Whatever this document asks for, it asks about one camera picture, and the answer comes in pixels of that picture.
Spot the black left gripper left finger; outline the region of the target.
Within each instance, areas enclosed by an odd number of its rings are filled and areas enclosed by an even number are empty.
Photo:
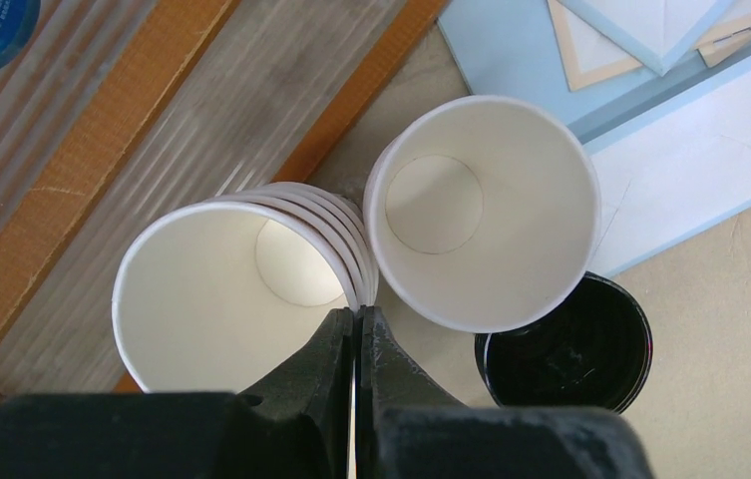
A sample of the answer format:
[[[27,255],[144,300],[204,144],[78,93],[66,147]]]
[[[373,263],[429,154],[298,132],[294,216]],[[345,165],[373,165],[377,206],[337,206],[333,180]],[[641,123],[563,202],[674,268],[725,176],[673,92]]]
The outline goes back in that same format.
[[[343,478],[354,315],[330,311],[240,393],[30,394],[0,403],[0,478]]]

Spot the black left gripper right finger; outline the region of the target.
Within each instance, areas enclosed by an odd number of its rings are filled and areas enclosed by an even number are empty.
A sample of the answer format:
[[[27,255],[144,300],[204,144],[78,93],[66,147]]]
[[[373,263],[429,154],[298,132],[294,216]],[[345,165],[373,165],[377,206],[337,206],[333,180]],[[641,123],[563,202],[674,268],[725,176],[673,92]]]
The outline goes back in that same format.
[[[359,478],[650,478],[619,415],[592,407],[472,408],[398,344],[378,307],[355,317]]]

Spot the white paper cup stack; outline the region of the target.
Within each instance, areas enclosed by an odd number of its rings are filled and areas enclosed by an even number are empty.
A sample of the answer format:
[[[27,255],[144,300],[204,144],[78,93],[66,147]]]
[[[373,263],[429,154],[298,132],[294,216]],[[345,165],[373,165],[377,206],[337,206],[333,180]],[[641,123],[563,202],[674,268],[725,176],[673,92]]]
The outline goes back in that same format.
[[[273,183],[180,208],[140,233],[114,283],[114,337],[145,392],[240,392],[328,312],[372,304],[379,278],[356,205]]]

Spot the kraft brown paper bag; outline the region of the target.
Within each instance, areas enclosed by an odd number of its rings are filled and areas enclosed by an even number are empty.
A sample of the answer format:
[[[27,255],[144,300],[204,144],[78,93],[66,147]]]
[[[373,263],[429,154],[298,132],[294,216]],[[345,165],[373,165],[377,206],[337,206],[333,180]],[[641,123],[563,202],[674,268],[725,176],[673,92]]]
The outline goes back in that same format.
[[[751,43],[751,1],[550,1],[568,88],[689,58],[713,68]]]

